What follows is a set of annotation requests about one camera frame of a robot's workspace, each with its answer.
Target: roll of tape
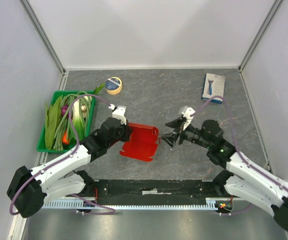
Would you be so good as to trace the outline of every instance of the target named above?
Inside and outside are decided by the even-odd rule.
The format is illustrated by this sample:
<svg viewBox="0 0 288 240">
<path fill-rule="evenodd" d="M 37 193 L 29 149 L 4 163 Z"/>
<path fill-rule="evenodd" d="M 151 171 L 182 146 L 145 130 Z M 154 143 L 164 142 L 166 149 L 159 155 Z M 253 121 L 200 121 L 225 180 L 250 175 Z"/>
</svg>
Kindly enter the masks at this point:
<svg viewBox="0 0 288 240">
<path fill-rule="evenodd" d="M 123 88 L 122 80 L 118 77 L 110 77 L 105 82 L 105 89 L 108 94 L 118 94 Z"/>
</svg>

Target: green plastic tray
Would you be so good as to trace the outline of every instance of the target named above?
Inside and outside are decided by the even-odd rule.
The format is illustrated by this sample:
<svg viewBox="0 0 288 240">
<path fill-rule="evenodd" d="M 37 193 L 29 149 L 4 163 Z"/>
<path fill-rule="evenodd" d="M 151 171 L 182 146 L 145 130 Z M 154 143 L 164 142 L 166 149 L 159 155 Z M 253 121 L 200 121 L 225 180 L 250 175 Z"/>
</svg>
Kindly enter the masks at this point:
<svg viewBox="0 0 288 240">
<path fill-rule="evenodd" d="M 50 102 L 51 104 L 54 104 L 55 101 L 59 98 L 59 96 L 66 96 L 66 95 L 69 95 L 69 94 L 76 94 L 78 93 L 79 91 L 56 91 L 54 92 L 53 94 L 53 97 L 52 97 L 52 101 Z M 88 94 L 92 94 L 94 93 L 94 91 L 86 91 Z M 95 107 L 95 103 L 96 103 L 96 98 L 92 98 L 92 103 L 91 103 L 91 107 L 90 107 L 90 110 L 89 110 L 89 118 L 88 118 L 88 124 L 87 124 L 87 129 L 86 129 L 86 133 L 89 134 L 90 133 L 90 125 L 92 123 L 92 116 L 93 116 L 93 111 L 94 111 L 94 107 Z M 43 126 L 43 130 L 40 134 L 40 137 L 39 137 L 39 141 L 38 141 L 38 144 L 37 144 L 37 151 L 39 152 L 45 152 L 45 153 L 56 153 L 56 154 L 63 154 L 69 150 L 71 150 L 74 146 L 76 145 L 76 141 L 72 141 L 69 145 L 63 145 L 63 148 L 64 150 L 63 151 L 56 151 L 56 150 L 48 150 L 45 146 L 45 125 Z"/>
</svg>

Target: red container lid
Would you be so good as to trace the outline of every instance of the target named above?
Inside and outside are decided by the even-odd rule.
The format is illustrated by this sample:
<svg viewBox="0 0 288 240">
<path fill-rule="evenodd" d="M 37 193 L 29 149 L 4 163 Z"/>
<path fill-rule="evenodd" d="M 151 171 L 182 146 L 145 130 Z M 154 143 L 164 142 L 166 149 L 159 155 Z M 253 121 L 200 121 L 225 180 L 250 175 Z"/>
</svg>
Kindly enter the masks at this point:
<svg viewBox="0 0 288 240">
<path fill-rule="evenodd" d="M 159 135 L 158 128 L 137 123 L 129 123 L 129 127 L 133 130 L 130 140 L 125 142 L 123 151 L 119 153 L 132 159 L 152 161 L 158 147 L 156 143 Z"/>
</svg>

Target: white box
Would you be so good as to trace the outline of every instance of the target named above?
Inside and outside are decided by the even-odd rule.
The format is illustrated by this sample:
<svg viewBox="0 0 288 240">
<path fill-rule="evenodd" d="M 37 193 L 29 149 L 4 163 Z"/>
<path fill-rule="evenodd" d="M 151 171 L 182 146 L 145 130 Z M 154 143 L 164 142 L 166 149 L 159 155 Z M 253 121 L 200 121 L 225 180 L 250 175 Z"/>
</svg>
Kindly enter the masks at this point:
<svg viewBox="0 0 288 240">
<path fill-rule="evenodd" d="M 212 96 L 224 97 L 225 79 L 225 76 L 206 74 L 202 100 L 210 99 Z M 223 101 L 217 97 L 211 102 L 221 104 Z"/>
</svg>

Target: white wall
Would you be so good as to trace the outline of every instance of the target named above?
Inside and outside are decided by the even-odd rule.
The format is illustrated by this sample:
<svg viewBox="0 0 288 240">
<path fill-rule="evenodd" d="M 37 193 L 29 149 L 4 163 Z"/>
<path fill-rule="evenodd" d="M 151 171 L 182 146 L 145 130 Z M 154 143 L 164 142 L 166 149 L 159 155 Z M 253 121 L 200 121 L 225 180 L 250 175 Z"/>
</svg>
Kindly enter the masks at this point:
<svg viewBox="0 0 288 240">
<path fill-rule="evenodd" d="M 288 180 L 288 0 L 244 71 L 273 171 Z"/>
<path fill-rule="evenodd" d="M 274 0 L 29 0 L 66 68 L 238 66 Z"/>
<path fill-rule="evenodd" d="M 36 161 L 44 103 L 60 73 L 18 0 L 0 0 L 0 240 L 12 217 L 6 195 L 14 171 Z"/>
</svg>

